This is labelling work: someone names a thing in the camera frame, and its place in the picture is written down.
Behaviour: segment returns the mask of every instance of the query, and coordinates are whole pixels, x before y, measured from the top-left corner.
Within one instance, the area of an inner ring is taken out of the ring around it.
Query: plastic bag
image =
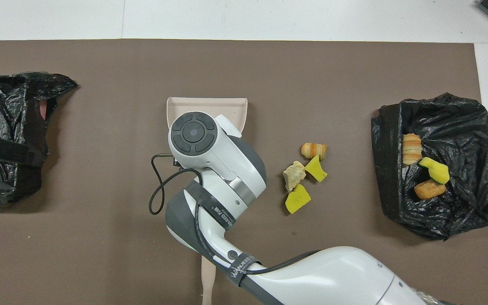
[[[449,167],[446,192],[420,200],[430,179],[417,163],[402,168],[402,135],[415,133],[422,154]],[[430,239],[488,226],[488,114],[477,101],[445,93],[382,106],[372,118],[372,148],[383,213]]]
[[[64,75],[0,76],[0,206],[40,189],[48,119],[56,97],[75,87]]]

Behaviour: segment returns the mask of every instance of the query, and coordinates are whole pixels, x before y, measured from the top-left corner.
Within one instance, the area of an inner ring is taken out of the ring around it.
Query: white floor
[[[470,42],[488,109],[474,0],[0,0],[0,40],[118,38]]]

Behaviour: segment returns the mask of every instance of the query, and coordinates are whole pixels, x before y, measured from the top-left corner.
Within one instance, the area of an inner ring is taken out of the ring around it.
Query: dustpan
[[[178,98],[167,99],[167,125],[190,111],[202,111],[213,118],[223,114],[242,133],[248,112],[247,98]]]
[[[240,133],[246,124],[248,99],[246,98],[178,98],[167,99],[167,125],[180,115],[190,111],[201,111],[213,118],[223,114]],[[201,279],[203,284],[202,305],[211,305],[212,287],[216,276],[216,267],[207,259],[201,260]]]

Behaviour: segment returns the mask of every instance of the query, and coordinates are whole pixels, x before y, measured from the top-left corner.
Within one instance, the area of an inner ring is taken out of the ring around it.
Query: brown mat
[[[147,209],[150,158],[169,150],[170,96],[248,98],[244,139],[268,181],[227,234],[240,249],[272,266],[350,245],[440,299],[488,304],[488,227],[427,241],[384,217],[370,139],[382,105],[444,92],[480,100],[471,44],[0,41],[0,75],[26,71],[81,87],[48,128],[41,191],[0,210],[0,304],[200,304],[200,257]],[[305,181],[312,201],[288,216],[281,172],[308,141],[330,145],[329,176]],[[161,163],[164,177],[175,171]],[[213,302],[258,303],[220,273]]]

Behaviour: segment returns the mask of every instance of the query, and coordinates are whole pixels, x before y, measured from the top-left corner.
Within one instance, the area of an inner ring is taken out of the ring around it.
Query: food scrap
[[[422,158],[421,139],[414,133],[402,135],[402,163],[414,164]]]
[[[449,167],[431,158],[425,157],[419,162],[419,166],[428,168],[428,175],[434,181],[443,185],[449,181]]]
[[[304,165],[298,161],[293,162],[293,165],[283,171],[283,179],[285,180],[287,191],[292,191],[304,177],[306,177]]]
[[[425,200],[442,195],[446,191],[446,186],[443,184],[438,184],[434,180],[430,179],[416,185],[414,187],[414,191],[419,199]]]
[[[304,143],[300,148],[300,153],[306,159],[312,159],[315,156],[319,156],[319,160],[323,161],[325,159],[325,154],[327,153],[327,145],[319,143]]]
[[[298,184],[293,191],[289,193],[287,196],[287,199],[285,201],[285,207],[287,210],[293,214],[300,208],[302,208],[305,204],[310,202],[312,198],[310,198],[310,195],[302,186],[301,184]]]
[[[318,182],[322,182],[325,177],[327,177],[327,173],[323,171],[321,168],[321,164],[319,164],[319,155],[316,155],[306,166],[304,169],[309,172]]]

